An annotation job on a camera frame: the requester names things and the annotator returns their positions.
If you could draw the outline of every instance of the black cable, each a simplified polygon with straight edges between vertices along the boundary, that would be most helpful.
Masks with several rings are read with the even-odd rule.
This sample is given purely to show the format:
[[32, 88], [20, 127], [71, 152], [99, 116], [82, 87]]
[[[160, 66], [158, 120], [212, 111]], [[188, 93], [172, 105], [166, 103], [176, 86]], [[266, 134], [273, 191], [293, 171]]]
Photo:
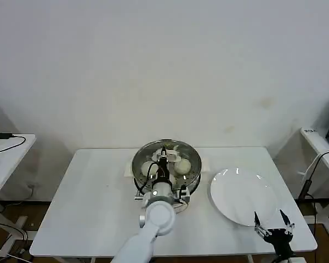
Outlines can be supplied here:
[[143, 186], [139, 189], [139, 192], [142, 193], [143, 192], [143, 189], [144, 187], [148, 184], [149, 180], [150, 180], [150, 170], [151, 170], [151, 167], [154, 165], [154, 164], [157, 164], [157, 166], [162, 170], [163, 174], [165, 174], [165, 171], [163, 171], [162, 167], [160, 166], [159, 163], [157, 162], [153, 162], [150, 164], [149, 166], [149, 170], [148, 170], [148, 174], [146, 176], [146, 181], [144, 182]]
[[23, 136], [18, 136], [18, 135], [17, 135], [17, 136], [16, 136], [16, 135], [11, 135], [10, 138], [22, 138], [23, 141], [20, 142], [19, 144], [16, 144], [16, 145], [10, 146], [10, 147], [8, 147], [8, 148], [6, 148], [6, 149], [2, 149], [2, 150], [0, 150], [0, 152], [4, 152], [4, 151], [10, 150], [10, 149], [12, 149], [12, 148], [15, 148], [15, 147], [17, 147], [17, 146], [20, 146], [20, 145], [22, 145], [22, 144], [26, 141], [26, 138], [25, 138], [25, 137], [23, 137]]
[[300, 194], [299, 194], [299, 196], [298, 196], [298, 198], [297, 198], [298, 200], [304, 200], [304, 199], [305, 199], [306, 195], [308, 194], [309, 189], [311, 188], [312, 177], [313, 177], [313, 175], [314, 175], [314, 172], [316, 171], [316, 168], [317, 168], [317, 166], [318, 166], [320, 160], [322, 160], [322, 157], [323, 157], [324, 155], [327, 155], [328, 153], [329, 153], [329, 152], [325, 152], [325, 153], [323, 153], [323, 154], [319, 157], [318, 161], [316, 162], [316, 164], [315, 164], [315, 166], [314, 166], [314, 168], [313, 168], [313, 171], [312, 171], [312, 173], [311, 173], [311, 176], [309, 177], [309, 179], [307, 179], [307, 180], [305, 181], [304, 185], [302, 186], [301, 192], [300, 192]]
[[324, 155], [327, 155], [328, 153], [329, 153], [329, 152], [325, 152], [325, 153], [323, 153], [323, 154], [319, 157], [318, 161], [316, 162], [316, 165], [315, 165], [314, 168], [313, 168], [313, 171], [312, 171], [312, 173], [311, 173], [311, 176], [309, 177], [308, 180], [311, 180], [311, 179], [312, 179], [312, 176], [313, 176], [313, 174], [314, 174], [314, 172], [315, 172], [315, 170], [316, 170], [316, 168], [317, 168], [317, 165], [319, 164], [320, 160], [322, 160], [322, 157], [323, 157]]
[[25, 248], [25, 247], [27, 246], [27, 242], [28, 242], [28, 233], [27, 233], [25, 230], [23, 230], [24, 232], [22, 232], [22, 231], [20, 231], [20, 230], [19, 230], [18, 228], [16, 228], [16, 227], [9, 226], [9, 225], [2, 224], [2, 223], [0, 223], [0, 226], [10, 227], [10, 228], [12, 228], [12, 229], [14, 229], [14, 230], [20, 232], [21, 235], [22, 235], [22, 238], [23, 238], [22, 240], [25, 241], [23, 248]]

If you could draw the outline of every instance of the white wall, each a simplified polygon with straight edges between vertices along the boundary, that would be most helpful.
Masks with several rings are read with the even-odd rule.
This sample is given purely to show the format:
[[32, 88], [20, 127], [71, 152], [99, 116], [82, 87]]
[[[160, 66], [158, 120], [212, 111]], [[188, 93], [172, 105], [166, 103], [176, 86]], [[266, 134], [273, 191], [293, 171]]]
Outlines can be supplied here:
[[38, 137], [8, 199], [50, 200], [78, 148], [274, 156], [328, 113], [329, 1], [0, 1], [0, 131]]

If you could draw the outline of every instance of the power adapter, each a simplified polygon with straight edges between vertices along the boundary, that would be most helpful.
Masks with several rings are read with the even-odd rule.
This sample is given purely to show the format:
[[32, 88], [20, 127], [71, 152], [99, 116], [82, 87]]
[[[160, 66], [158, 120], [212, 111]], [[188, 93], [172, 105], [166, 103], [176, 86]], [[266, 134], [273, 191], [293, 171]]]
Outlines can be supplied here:
[[12, 137], [12, 133], [0, 133], [0, 140], [8, 140]]

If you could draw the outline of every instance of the cable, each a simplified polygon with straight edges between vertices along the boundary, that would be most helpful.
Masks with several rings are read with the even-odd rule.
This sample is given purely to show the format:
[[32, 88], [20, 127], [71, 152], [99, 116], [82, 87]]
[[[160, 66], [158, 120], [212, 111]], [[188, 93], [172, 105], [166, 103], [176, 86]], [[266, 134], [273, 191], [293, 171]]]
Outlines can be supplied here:
[[151, 170], [151, 167], [152, 167], [154, 164], [157, 164], [157, 167], [159, 167], [159, 168], [162, 170], [163, 174], [165, 174], [165, 171], [162, 169], [162, 167], [160, 166], [159, 163], [157, 163], [157, 162], [153, 162], [153, 163], [151, 163], [150, 166], [149, 166], [148, 174], [147, 174], [147, 176], [146, 176], [146, 181], [144, 182], [143, 186], [139, 189], [139, 192], [140, 192], [140, 193], [143, 192], [144, 187], [146, 186], [146, 184], [148, 184], [148, 182], [149, 182], [149, 180], [150, 180], [150, 170]]
[[[317, 241], [317, 237], [316, 237], [316, 227], [317, 227], [317, 209], [316, 209], [316, 202], [314, 201], [314, 197], [312, 195], [310, 195], [309, 193], [307, 194], [307, 196], [311, 197], [313, 200], [313, 212], [314, 212], [314, 230], [313, 230], [313, 236], [314, 239]], [[317, 263], [317, 249], [314, 250], [314, 263]]]
[[22, 232], [22, 231], [20, 231], [20, 230], [19, 230], [18, 228], [16, 228], [16, 227], [9, 226], [9, 225], [2, 224], [2, 223], [0, 223], [0, 226], [10, 227], [10, 228], [12, 228], [12, 229], [14, 229], [14, 230], [20, 232], [21, 235], [22, 235], [22, 238], [23, 238], [22, 240], [25, 241], [23, 248], [25, 248], [25, 247], [27, 246], [27, 242], [28, 242], [28, 233], [27, 233], [25, 230], [22, 230], [22, 231], [24, 231], [24, 232]]
[[316, 170], [316, 168], [317, 168], [317, 165], [319, 164], [320, 160], [322, 160], [322, 157], [323, 157], [324, 155], [327, 155], [328, 153], [329, 153], [329, 152], [325, 152], [325, 153], [323, 153], [323, 154], [319, 157], [319, 159], [318, 159], [318, 161], [316, 162], [316, 165], [314, 166], [314, 169], [313, 169], [313, 171], [312, 171], [312, 173], [311, 173], [311, 176], [309, 177], [309, 180], [312, 179], [312, 176], [313, 176], [313, 174], [314, 174], [314, 172], [315, 172], [315, 170]]
[[27, 262], [27, 263], [32, 263], [32, 262], [30, 262], [30, 261], [28, 261], [28, 260], [21, 259], [21, 258], [19, 258], [19, 257], [17, 257], [17, 256], [13, 256], [13, 255], [10, 255], [10, 254], [7, 254], [7, 255], [10, 256], [10, 257], [12, 257], [12, 258], [15, 258], [15, 259], [18, 259], [18, 260], [22, 260], [22, 261]]
[[303, 185], [303, 187], [302, 187], [302, 189], [301, 189], [301, 192], [300, 192], [300, 194], [299, 194], [299, 196], [298, 196], [298, 200], [304, 200], [304, 199], [305, 199], [305, 197], [306, 197], [306, 195], [308, 194], [308, 191], [309, 191], [309, 189], [310, 189], [310, 187], [311, 187], [311, 184], [312, 184], [312, 177], [313, 177], [313, 175], [314, 175], [314, 172], [316, 171], [316, 168], [317, 168], [317, 166], [318, 166], [320, 160], [322, 160], [322, 157], [323, 157], [324, 155], [327, 155], [327, 154], [329, 154], [329, 151], [328, 151], [328, 152], [325, 152], [325, 153], [322, 153], [322, 154], [320, 155], [319, 159], [317, 160], [317, 162], [316, 162], [316, 164], [315, 164], [315, 166], [314, 166], [314, 168], [313, 168], [313, 171], [312, 171], [312, 173], [311, 173], [309, 179], [307, 179], [307, 180], [305, 181], [305, 183], [304, 183], [304, 185]]
[[17, 147], [17, 146], [20, 146], [20, 145], [22, 145], [22, 144], [26, 141], [26, 138], [25, 138], [25, 137], [23, 137], [23, 136], [18, 136], [18, 135], [11, 135], [10, 138], [22, 138], [23, 141], [20, 142], [19, 144], [16, 144], [16, 145], [10, 146], [10, 147], [8, 147], [8, 148], [6, 148], [6, 149], [2, 149], [2, 150], [0, 150], [0, 152], [4, 152], [4, 151], [10, 150], [10, 149], [12, 149], [12, 148], [15, 148], [15, 147]]
[[22, 201], [19, 202], [19, 203], [14, 203], [14, 204], [7, 204], [7, 205], [5, 205], [5, 206], [4, 206], [4, 210], [2, 210], [1, 213], [5, 211], [6, 207], [9, 207], [9, 206], [11, 206], [11, 205], [19, 205], [19, 204], [21, 204], [21, 203], [23, 203], [23, 202], [25, 202], [25, 201], [31, 199], [32, 196], [33, 196], [33, 193], [34, 193], [34, 187], [30, 188], [30, 190], [32, 190], [32, 191], [31, 191], [30, 195], [29, 195], [27, 198], [25, 198], [24, 200], [22, 200]]
[[313, 159], [312, 163], [307, 167], [306, 171], [304, 172], [304, 175], [305, 175], [305, 176], [307, 175], [309, 169], [311, 169], [311, 167], [313, 166], [313, 164], [317, 161], [317, 159], [318, 159], [322, 154], [324, 154], [324, 153], [319, 153], [319, 154]]

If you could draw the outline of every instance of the steamed bun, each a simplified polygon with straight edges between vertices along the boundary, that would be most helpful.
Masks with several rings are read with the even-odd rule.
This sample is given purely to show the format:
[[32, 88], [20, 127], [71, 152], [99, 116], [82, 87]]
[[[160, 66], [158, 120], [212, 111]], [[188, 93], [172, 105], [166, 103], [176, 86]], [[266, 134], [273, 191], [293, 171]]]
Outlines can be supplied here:
[[[152, 163], [152, 161], [147, 161], [147, 162], [143, 163], [143, 165], [141, 166], [141, 173], [144, 176], [147, 176], [148, 175], [148, 171], [149, 171], [149, 167], [150, 167], [151, 163]], [[156, 172], [157, 172], [157, 170], [158, 170], [157, 164], [153, 164], [151, 166], [149, 176], [155, 175]]]
[[191, 169], [191, 163], [188, 159], [182, 158], [180, 162], [174, 164], [174, 170], [178, 174], [187, 174]]

